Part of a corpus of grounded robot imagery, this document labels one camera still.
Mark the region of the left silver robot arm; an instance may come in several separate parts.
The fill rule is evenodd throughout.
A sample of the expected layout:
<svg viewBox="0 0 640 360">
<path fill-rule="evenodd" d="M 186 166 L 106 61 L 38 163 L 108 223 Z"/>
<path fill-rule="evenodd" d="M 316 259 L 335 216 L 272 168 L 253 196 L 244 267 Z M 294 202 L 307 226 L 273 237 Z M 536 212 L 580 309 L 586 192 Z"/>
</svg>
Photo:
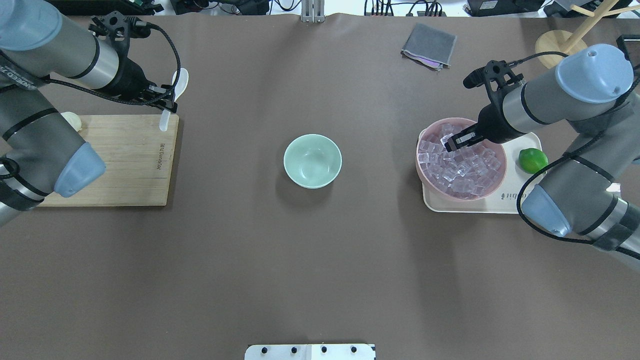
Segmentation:
<svg viewBox="0 0 640 360">
<path fill-rule="evenodd" d="M 82 28 L 45 0 L 0 5 L 1 223 L 29 212 L 52 193 L 70 198 L 106 171 L 106 164 L 42 94 L 63 85 L 124 105 L 175 112 L 178 81 L 157 85 L 128 56 L 131 39 L 156 25 L 118 11 Z"/>
</svg>

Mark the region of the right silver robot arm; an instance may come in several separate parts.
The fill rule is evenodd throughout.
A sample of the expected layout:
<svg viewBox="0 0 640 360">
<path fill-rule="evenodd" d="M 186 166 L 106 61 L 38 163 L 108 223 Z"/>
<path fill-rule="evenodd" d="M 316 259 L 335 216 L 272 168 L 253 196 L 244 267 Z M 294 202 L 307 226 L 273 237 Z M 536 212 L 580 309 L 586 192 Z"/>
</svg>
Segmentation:
<svg viewBox="0 0 640 360">
<path fill-rule="evenodd" d="M 610 44 L 558 55 L 560 62 L 533 80 L 514 73 L 522 59 L 491 60 L 469 73 L 464 86 L 484 86 L 490 103 L 445 148 L 504 144 L 567 121 L 576 139 L 526 180 L 516 197 L 518 215 L 549 239 L 592 246 L 638 271 L 639 207 L 608 187 L 639 163 L 639 78 Z"/>
</svg>

